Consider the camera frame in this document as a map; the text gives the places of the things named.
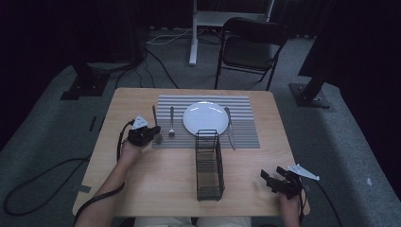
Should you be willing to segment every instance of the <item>wire basket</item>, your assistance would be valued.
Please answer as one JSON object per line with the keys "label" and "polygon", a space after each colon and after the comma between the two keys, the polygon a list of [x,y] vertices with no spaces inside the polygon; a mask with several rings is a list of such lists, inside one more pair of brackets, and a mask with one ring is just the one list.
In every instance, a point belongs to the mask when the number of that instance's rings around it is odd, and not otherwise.
{"label": "wire basket", "polygon": [[198,201],[219,201],[224,191],[221,147],[216,130],[196,134]]}

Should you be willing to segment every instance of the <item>gray carpet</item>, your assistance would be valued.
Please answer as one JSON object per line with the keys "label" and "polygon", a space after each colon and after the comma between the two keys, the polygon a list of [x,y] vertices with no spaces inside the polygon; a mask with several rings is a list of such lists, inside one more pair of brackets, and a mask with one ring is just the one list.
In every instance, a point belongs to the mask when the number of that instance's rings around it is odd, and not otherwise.
{"label": "gray carpet", "polygon": [[[181,31],[162,30],[158,34],[173,32]],[[202,38],[218,41],[210,36]],[[308,38],[288,41],[270,87],[295,160],[321,177],[321,185],[336,207],[343,226],[400,226],[400,200],[393,193],[355,119],[344,104],[339,89],[329,84],[323,86],[334,112],[297,107],[292,97],[289,83],[309,81],[309,78],[297,75],[312,44],[313,40]],[[200,43],[195,67],[188,65],[189,39],[148,45],[148,49],[165,64],[180,88],[213,89],[218,45]],[[113,68],[115,64],[96,63],[93,67]],[[155,87],[174,88],[161,64],[150,55],[137,72],[142,79],[132,70],[119,81],[118,86],[152,87],[152,74]],[[72,67],[67,67],[53,79],[24,124],[0,152],[2,202],[18,183],[63,160],[85,157],[93,151],[101,121],[106,115],[120,74],[112,74],[102,97],[81,97],[77,101],[60,101],[62,93],[69,89],[76,76]],[[266,79],[258,83],[257,76],[244,76],[247,75],[223,71],[218,88],[265,89]],[[94,116],[96,121],[90,131]],[[10,209],[24,212],[40,205],[78,163],[61,166],[18,191],[9,200]],[[21,217],[12,217],[2,211],[0,226],[71,226],[74,220],[72,206],[86,167],[86,164],[82,166],[60,193],[39,211]],[[305,217],[303,226],[339,226],[319,187],[308,179],[304,179],[304,183],[310,187],[308,200],[311,213]],[[121,220],[116,218],[113,226],[118,226]],[[282,225],[279,218],[253,219],[254,226],[269,223]]]}

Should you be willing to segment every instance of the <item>white trousers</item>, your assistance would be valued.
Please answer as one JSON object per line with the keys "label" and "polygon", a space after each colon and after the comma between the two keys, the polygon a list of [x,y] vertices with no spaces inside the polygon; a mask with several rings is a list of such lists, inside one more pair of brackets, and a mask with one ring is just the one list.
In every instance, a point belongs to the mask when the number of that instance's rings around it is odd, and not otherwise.
{"label": "white trousers", "polygon": [[[193,227],[191,218],[141,218],[135,219],[135,227]],[[200,217],[197,227],[251,227],[251,217]]]}

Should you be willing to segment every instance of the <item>gray placemat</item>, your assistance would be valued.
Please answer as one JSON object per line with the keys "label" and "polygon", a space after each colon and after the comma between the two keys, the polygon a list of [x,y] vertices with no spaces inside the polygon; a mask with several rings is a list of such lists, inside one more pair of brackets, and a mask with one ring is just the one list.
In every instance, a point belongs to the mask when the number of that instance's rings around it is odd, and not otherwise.
{"label": "gray placemat", "polygon": [[[157,107],[157,121],[163,136],[163,143],[154,148],[195,148],[195,135],[183,124],[183,113],[190,105],[208,101],[230,109],[236,148],[260,148],[254,125],[253,111],[247,96],[170,96],[160,95]],[[168,137],[170,130],[170,107],[174,107],[174,137]],[[222,148],[230,148],[227,130],[219,136]]]}

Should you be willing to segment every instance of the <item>dish rack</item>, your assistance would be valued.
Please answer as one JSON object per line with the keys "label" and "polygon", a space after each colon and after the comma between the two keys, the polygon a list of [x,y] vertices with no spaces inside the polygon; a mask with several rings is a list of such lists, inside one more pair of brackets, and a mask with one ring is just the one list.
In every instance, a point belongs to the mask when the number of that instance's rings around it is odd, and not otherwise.
{"label": "dish rack", "polygon": [[198,201],[219,201],[225,186],[218,133],[199,130],[195,137]]}

